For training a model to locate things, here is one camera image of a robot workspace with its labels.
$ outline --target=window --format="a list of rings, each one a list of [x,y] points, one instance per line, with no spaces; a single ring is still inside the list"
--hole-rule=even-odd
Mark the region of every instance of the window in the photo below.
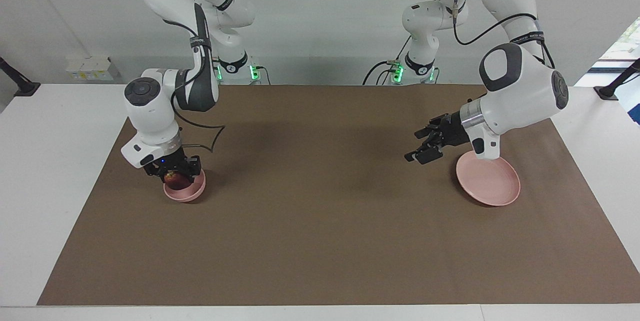
[[[640,18],[620,36],[600,61],[635,61],[640,58]]]

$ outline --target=wall socket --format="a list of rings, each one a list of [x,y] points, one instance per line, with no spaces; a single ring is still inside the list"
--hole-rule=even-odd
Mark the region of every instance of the wall socket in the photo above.
[[[116,81],[120,71],[106,56],[89,58],[68,58],[66,73],[75,81]]]

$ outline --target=white wall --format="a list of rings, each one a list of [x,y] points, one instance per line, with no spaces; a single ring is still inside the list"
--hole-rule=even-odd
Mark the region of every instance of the white wall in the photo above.
[[[407,37],[403,9],[424,0],[252,0],[256,23],[242,29],[247,49],[274,83],[352,84],[390,59]],[[576,82],[640,13],[640,0],[537,0],[558,68]],[[470,39],[495,20],[480,0],[461,27]],[[143,0],[0,0],[0,55],[39,82],[70,82],[66,56],[108,55],[125,80],[152,67],[188,68],[188,36]],[[439,32],[441,82],[477,83],[478,64],[503,31],[462,47]]]

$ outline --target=black stand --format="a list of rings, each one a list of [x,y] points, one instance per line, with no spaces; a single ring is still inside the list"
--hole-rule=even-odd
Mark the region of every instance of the black stand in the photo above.
[[[11,67],[4,58],[0,57],[0,70],[4,71],[16,85],[18,85],[18,91],[14,94],[14,96],[32,96],[38,91],[40,87],[39,82],[31,82],[25,75],[20,73],[15,68]]]
[[[595,86],[593,89],[602,100],[617,101],[615,96],[618,87],[622,86],[631,75],[640,71],[640,58],[636,59],[631,66],[629,66],[624,72],[622,72],[609,86]]]

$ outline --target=black button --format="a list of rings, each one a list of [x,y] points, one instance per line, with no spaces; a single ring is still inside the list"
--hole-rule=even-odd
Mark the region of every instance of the black button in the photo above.
[[[480,155],[485,153],[485,140],[482,138],[476,138],[471,143],[473,145],[473,150],[476,154]]]
[[[124,89],[124,96],[129,96],[133,93],[133,84],[128,84]]]
[[[151,91],[151,86],[147,82],[138,82],[137,84],[135,84],[133,89],[133,92],[136,95],[140,95],[140,96],[145,95],[149,91]]]
[[[562,80],[560,82],[560,95],[562,96],[569,96],[569,88],[567,87],[567,83]]]
[[[128,100],[134,105],[134,106],[144,106],[144,101],[145,99],[137,96],[137,95],[130,95],[128,97]]]
[[[145,157],[145,158],[143,158],[143,159],[140,161],[140,165],[144,166],[144,165],[146,165],[146,164],[148,164],[148,163],[152,162],[153,160],[154,160],[153,155],[150,155],[150,154],[149,154],[149,155],[146,155],[146,157]]]

